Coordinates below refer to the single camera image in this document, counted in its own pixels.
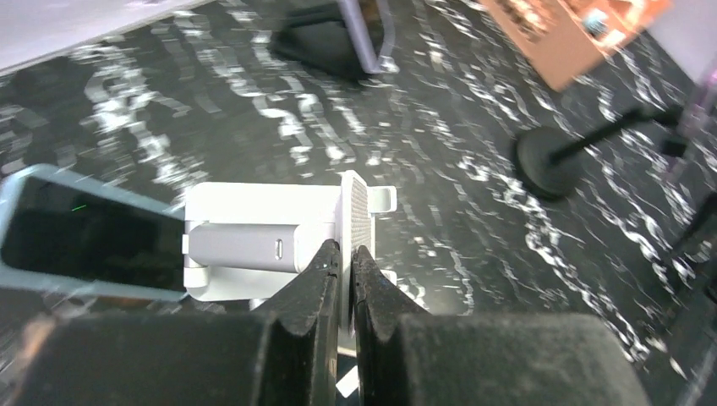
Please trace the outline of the pink case phone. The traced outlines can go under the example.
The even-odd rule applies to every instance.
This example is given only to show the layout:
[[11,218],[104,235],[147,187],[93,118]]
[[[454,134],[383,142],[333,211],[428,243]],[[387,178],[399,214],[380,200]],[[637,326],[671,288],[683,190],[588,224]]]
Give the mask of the pink case phone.
[[1,286],[177,302],[183,211],[36,164],[1,182]]

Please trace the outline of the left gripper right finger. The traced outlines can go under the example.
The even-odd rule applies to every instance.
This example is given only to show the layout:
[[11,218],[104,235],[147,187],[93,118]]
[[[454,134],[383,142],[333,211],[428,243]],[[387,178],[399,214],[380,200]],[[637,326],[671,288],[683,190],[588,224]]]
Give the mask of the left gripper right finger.
[[352,258],[364,405],[646,405],[621,346],[598,317],[575,313],[433,315]]

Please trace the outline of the purple case phone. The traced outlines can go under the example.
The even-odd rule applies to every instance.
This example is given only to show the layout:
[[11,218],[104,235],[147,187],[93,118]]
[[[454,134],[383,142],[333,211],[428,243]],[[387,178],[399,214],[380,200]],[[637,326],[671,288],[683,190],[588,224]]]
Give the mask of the purple case phone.
[[337,0],[362,70],[368,75],[384,71],[391,56],[396,32],[386,0]]

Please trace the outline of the purple back magsafe phone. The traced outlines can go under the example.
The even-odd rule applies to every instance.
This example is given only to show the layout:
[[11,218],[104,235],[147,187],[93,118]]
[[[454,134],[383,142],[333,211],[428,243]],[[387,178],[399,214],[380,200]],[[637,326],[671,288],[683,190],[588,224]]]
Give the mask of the purple back magsafe phone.
[[710,134],[709,127],[716,117],[716,63],[713,63],[695,82],[688,102],[685,104],[678,125],[676,134],[686,145],[682,157],[677,159],[675,170],[681,172],[687,165],[690,152],[689,149],[697,143],[697,140]]

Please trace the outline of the orange desk file organizer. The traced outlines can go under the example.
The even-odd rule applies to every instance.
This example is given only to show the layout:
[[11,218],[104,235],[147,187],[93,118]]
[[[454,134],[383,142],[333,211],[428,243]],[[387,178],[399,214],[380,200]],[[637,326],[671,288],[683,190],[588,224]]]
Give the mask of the orange desk file organizer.
[[541,79],[565,90],[635,39],[671,1],[480,2]]

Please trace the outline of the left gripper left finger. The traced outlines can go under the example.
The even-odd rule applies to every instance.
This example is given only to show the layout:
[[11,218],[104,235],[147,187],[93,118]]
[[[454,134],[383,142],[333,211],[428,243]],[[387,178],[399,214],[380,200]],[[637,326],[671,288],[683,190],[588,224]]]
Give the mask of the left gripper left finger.
[[25,329],[9,405],[331,405],[338,244],[251,311],[100,313]]

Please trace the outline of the black round base phone stand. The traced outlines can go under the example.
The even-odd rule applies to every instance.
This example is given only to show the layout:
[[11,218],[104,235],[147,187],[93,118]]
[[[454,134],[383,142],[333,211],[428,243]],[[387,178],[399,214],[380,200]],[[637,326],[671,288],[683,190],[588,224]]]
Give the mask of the black round base phone stand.
[[665,108],[636,106],[580,139],[573,139],[567,132],[549,126],[525,130],[516,134],[512,144],[511,159],[516,177],[530,194],[541,200],[565,199],[582,180],[583,155],[590,146],[643,123],[675,129],[684,110],[679,104]]

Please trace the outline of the silver metal phone stand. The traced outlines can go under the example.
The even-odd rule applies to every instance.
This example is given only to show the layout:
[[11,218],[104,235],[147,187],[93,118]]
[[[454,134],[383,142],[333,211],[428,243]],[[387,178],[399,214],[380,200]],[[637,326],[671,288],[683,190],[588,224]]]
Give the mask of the silver metal phone stand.
[[185,196],[183,285],[205,302],[269,299],[332,239],[339,326],[351,332],[351,257],[360,247],[375,252],[376,218],[396,209],[396,187],[369,186],[353,170],[338,185],[198,184]]

